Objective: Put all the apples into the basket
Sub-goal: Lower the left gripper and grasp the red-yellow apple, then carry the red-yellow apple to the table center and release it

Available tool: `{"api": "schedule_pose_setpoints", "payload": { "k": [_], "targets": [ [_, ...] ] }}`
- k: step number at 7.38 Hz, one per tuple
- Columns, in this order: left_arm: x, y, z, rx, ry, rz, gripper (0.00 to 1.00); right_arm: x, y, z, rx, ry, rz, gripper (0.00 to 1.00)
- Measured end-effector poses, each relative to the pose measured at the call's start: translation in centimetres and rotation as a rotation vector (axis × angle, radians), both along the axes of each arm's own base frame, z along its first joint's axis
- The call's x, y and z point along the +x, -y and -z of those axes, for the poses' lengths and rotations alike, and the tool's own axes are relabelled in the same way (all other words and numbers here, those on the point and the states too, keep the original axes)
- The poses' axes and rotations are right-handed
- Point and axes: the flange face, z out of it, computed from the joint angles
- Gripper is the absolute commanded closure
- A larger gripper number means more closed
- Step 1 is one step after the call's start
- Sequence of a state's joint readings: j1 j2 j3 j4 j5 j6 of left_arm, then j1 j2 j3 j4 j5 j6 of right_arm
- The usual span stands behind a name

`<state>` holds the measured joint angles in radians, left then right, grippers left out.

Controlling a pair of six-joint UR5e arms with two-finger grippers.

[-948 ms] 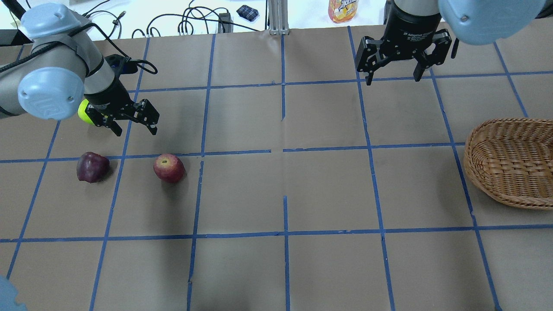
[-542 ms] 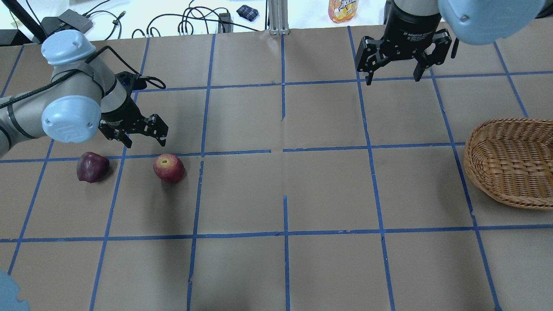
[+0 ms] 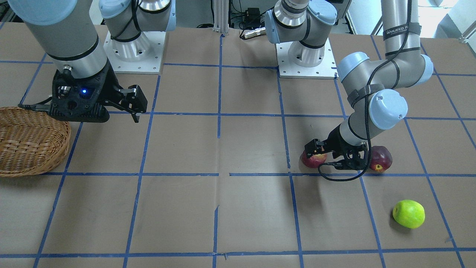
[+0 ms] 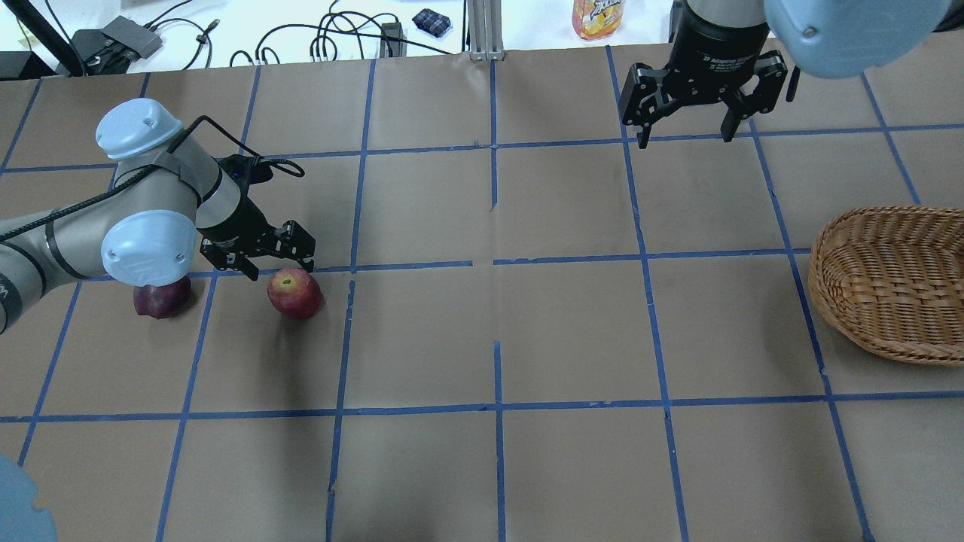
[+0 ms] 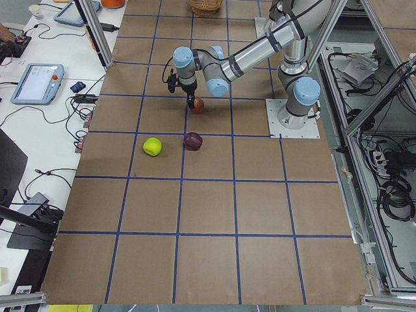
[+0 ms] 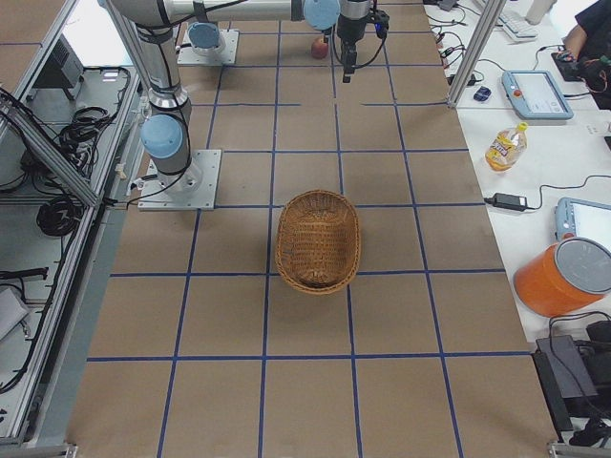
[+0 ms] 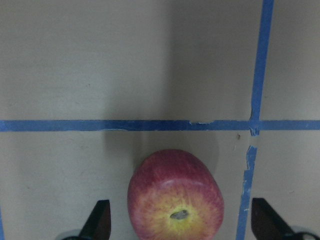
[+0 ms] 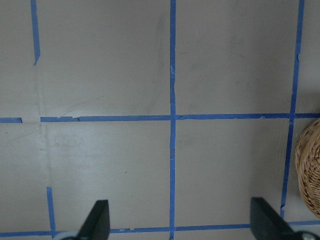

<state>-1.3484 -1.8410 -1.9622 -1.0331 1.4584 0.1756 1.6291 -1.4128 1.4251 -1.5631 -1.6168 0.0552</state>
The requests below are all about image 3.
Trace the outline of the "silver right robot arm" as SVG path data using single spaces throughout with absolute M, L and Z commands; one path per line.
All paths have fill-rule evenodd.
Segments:
M 107 106 L 131 114 L 134 122 L 148 106 L 139 85 L 124 88 L 90 18 L 90 0 L 9 0 L 29 28 L 56 72 L 52 95 L 24 110 L 44 112 L 59 121 L 103 123 Z M 110 51 L 128 62 L 153 51 L 146 32 L 171 32 L 176 27 L 174 0 L 101 0 L 99 9 L 109 29 Z

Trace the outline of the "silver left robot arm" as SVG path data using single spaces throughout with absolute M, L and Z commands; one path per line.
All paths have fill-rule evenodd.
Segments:
M 370 139 L 400 122 L 408 105 L 396 90 L 426 82 L 433 71 L 431 59 L 420 49 L 418 2 L 383 0 L 381 9 L 384 58 L 371 60 L 357 51 L 337 66 L 354 112 L 317 149 L 335 159 L 362 151 Z M 264 16 L 267 38 L 272 44 L 291 42 L 297 65 L 316 66 L 337 15 L 336 8 L 325 0 L 279 0 Z

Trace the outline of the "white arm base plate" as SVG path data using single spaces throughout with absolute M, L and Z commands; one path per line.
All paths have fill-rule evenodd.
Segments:
M 337 65 L 329 39 L 323 47 L 317 49 L 304 47 L 299 41 L 283 42 L 276 44 L 275 47 L 281 78 L 338 78 Z
M 134 41 L 119 42 L 107 33 L 104 50 L 115 73 L 161 73 L 166 32 L 142 32 Z

